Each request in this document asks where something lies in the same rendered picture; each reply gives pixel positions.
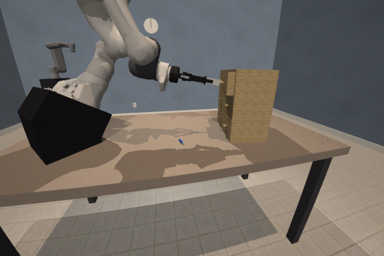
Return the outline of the small wooden chest of drawers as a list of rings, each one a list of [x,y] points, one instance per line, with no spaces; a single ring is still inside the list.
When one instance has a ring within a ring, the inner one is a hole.
[[[229,143],[266,143],[279,70],[220,72],[236,72]]]

